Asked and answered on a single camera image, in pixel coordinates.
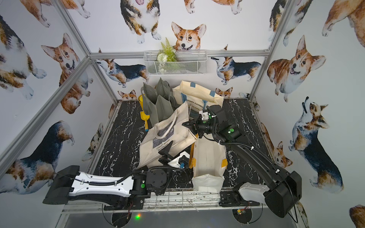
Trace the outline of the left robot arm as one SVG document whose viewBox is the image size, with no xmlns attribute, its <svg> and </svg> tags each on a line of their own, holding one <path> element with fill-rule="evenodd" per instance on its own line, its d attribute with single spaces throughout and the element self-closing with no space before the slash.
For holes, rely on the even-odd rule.
<svg viewBox="0 0 365 228">
<path fill-rule="evenodd" d="M 71 165 L 59 171 L 51 184 L 44 204 L 65 205 L 69 201 L 89 200 L 106 204 L 106 210 L 143 208 L 145 199 L 163 195 L 174 172 L 184 172 L 190 155 L 183 151 L 172 156 L 170 142 L 159 151 L 159 166 L 147 171 L 134 171 L 124 177 L 96 176 L 81 172 L 79 166 Z"/>
</svg>

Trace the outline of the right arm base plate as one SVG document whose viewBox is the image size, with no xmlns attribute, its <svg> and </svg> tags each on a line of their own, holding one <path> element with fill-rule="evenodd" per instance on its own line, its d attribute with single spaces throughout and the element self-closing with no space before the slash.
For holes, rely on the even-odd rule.
<svg viewBox="0 0 365 228">
<path fill-rule="evenodd" d="M 246 207 L 259 206 L 260 203 L 244 200 L 239 193 L 234 191 L 221 191 L 219 206 L 221 207 Z"/>
</svg>

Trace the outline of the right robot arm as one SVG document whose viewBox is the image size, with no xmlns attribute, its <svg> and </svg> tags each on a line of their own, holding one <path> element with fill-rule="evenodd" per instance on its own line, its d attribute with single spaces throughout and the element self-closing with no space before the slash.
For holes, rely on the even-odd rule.
<svg viewBox="0 0 365 228">
<path fill-rule="evenodd" d="M 211 135 L 212 141 L 229 147 L 264 180 L 263 185 L 244 183 L 236 192 L 244 201 L 265 204 L 278 217 L 284 218 L 302 196 L 302 178 L 275 164 L 249 140 L 239 127 L 228 122 L 219 105 L 206 107 L 200 116 L 182 124 L 199 138 Z"/>
</svg>

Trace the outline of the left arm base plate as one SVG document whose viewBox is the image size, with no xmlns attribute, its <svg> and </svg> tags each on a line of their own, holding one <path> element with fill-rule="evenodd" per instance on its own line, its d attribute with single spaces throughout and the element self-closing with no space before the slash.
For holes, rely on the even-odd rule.
<svg viewBox="0 0 365 228">
<path fill-rule="evenodd" d="M 131 195 L 128 198 L 112 195 L 111 202 L 106 203 L 106 205 L 103 207 L 103 210 L 141 210 L 144 206 L 144 200 L 147 197 L 148 195 Z"/>
</svg>

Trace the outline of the cream canvas bag with print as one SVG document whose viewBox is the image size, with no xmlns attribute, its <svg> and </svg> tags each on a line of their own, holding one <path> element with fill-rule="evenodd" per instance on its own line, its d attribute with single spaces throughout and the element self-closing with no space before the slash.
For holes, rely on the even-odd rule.
<svg viewBox="0 0 365 228">
<path fill-rule="evenodd" d="M 184 102 L 168 119 L 155 124 L 140 144 L 137 169 L 161 165 L 158 161 L 161 157 L 159 152 L 169 143 L 173 143 L 169 151 L 173 157 L 192 145 L 197 138 L 189 128 L 182 126 L 182 123 L 187 121 L 189 121 L 189 106 Z"/>
</svg>

